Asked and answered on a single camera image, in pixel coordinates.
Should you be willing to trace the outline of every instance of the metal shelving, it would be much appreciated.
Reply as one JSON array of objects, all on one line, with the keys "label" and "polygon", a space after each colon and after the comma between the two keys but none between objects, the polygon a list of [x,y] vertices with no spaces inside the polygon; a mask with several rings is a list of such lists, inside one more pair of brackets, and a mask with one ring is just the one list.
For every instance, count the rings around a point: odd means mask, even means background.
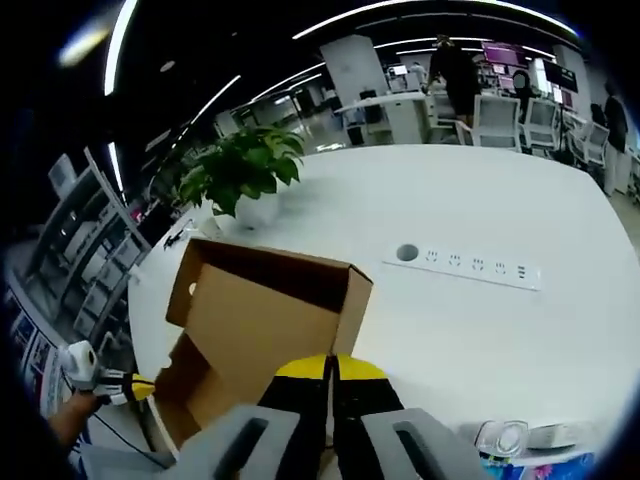
[{"label": "metal shelving", "polygon": [[26,268],[16,273],[26,293],[46,306],[49,323],[73,333],[64,336],[67,341],[79,335],[97,348],[105,339],[127,338],[128,314],[121,308],[126,304],[119,302],[126,295],[129,268],[150,245],[131,218],[136,207],[124,206],[88,149],[85,156],[88,168],[56,205]]}]

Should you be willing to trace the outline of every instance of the packaging box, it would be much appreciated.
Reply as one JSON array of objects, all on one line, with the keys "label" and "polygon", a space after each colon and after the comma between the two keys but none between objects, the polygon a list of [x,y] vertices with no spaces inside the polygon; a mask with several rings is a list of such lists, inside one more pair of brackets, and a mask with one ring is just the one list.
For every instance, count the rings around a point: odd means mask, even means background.
[{"label": "packaging box", "polygon": [[167,321],[184,327],[156,379],[178,448],[237,403],[256,403],[291,360],[351,353],[373,284],[353,265],[191,239]]}]

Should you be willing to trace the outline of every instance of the potted plant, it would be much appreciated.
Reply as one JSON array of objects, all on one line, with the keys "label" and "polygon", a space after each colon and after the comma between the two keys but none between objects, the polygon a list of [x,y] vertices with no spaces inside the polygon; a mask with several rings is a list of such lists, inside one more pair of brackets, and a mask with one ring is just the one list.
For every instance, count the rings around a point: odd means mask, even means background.
[{"label": "potted plant", "polygon": [[300,181],[295,160],[302,154],[303,140],[295,133],[273,127],[241,130],[196,156],[178,193],[197,206],[203,198],[211,200],[214,215],[238,214],[241,224],[257,228],[275,218],[277,180]]}]

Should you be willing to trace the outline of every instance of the cable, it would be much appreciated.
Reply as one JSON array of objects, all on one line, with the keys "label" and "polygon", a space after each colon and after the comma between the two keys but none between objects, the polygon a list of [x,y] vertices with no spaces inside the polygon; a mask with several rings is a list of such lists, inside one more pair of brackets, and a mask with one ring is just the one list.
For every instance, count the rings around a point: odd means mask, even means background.
[{"label": "cable", "polygon": [[142,450],[140,450],[138,447],[136,447],[135,445],[133,445],[131,442],[129,442],[127,439],[125,439],[122,435],[120,435],[118,432],[116,432],[116,430],[109,425],[107,422],[105,422],[102,418],[100,418],[100,416],[96,413],[93,415],[95,418],[97,418],[100,422],[102,422],[102,424],[107,427],[109,430],[111,430],[111,432],[116,435],[120,440],[122,440],[124,443],[126,443],[129,447],[131,447],[132,449],[134,449],[136,452],[138,452],[140,455],[142,455],[143,457],[145,457],[147,460],[150,460],[151,462],[155,463],[156,465],[158,465],[159,467],[162,467],[163,469],[166,469],[167,466],[163,465],[162,463],[160,463],[158,460],[156,460],[155,458],[153,458],[150,455],[147,455],[145,452],[143,452]]}]

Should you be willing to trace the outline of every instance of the power outlet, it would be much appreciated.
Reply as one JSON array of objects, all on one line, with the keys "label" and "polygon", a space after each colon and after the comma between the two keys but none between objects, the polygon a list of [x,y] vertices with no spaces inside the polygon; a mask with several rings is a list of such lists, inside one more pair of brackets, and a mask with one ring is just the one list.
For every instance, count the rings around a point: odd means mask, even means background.
[{"label": "power outlet", "polygon": [[428,270],[526,290],[541,289],[541,274],[538,268],[523,262],[485,255],[403,244],[392,249],[383,261],[389,265]]}]

